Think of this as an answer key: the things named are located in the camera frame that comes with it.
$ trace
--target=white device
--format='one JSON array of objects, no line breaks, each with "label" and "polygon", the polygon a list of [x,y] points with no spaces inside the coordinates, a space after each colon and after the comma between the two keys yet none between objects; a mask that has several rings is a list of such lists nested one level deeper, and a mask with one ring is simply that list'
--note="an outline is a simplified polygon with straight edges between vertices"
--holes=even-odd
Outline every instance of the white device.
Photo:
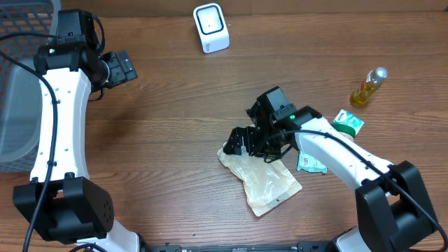
[{"label": "white device", "polygon": [[196,7],[193,17],[204,53],[213,53],[229,47],[229,31],[223,11],[217,3]]}]

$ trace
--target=bottle cap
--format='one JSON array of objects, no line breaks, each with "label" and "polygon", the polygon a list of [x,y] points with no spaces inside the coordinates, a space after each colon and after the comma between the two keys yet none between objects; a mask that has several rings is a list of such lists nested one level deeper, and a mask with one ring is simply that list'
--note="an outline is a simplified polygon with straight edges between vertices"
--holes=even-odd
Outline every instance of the bottle cap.
[{"label": "bottle cap", "polygon": [[343,125],[343,124],[337,124],[335,123],[333,125],[333,127],[335,128],[335,130],[337,130],[338,132],[343,132],[343,133],[347,133],[350,136],[352,136],[353,138],[356,137],[356,131],[354,128],[348,126],[348,125]]},{"label": "bottle cap", "polygon": [[387,77],[387,69],[385,69],[384,67],[378,67],[375,70],[375,79],[377,79],[378,81],[382,81]]}]

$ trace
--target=barcode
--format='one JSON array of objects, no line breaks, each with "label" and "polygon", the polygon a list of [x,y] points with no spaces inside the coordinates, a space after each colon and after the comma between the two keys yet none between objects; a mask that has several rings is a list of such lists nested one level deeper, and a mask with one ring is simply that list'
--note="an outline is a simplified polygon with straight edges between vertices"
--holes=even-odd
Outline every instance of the barcode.
[{"label": "barcode", "polygon": [[308,167],[308,157],[302,157],[302,166]]}]

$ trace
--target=yellow liquid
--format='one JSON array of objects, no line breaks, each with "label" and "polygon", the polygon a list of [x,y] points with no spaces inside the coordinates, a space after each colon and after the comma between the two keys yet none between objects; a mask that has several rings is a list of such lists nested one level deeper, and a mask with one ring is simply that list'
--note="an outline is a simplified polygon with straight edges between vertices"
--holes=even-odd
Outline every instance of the yellow liquid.
[{"label": "yellow liquid", "polygon": [[357,90],[354,90],[351,93],[350,96],[351,105],[358,108],[364,107],[367,104],[369,98],[373,95],[375,91],[378,90],[378,88],[379,85],[375,85],[373,81],[370,82],[364,81],[363,84],[361,84],[361,86]]}]

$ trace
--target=green and white packet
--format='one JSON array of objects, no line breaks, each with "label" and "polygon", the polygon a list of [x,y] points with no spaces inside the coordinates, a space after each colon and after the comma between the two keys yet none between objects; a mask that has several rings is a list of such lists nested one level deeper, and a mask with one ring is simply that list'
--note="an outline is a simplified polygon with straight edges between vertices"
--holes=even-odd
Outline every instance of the green and white packet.
[{"label": "green and white packet", "polygon": [[319,162],[316,158],[304,154],[302,151],[299,153],[299,164],[297,165],[297,171],[304,169],[307,172],[322,172],[327,173],[327,167]]},{"label": "green and white packet", "polygon": [[[363,125],[364,122],[361,119],[359,119],[356,115],[345,111],[344,109],[341,109],[339,114],[337,114],[336,118],[333,120],[333,127],[352,141]],[[307,172],[327,173],[327,167],[325,165],[319,162],[316,158],[303,153],[302,151],[299,153],[297,171],[300,171],[301,169]]]}]

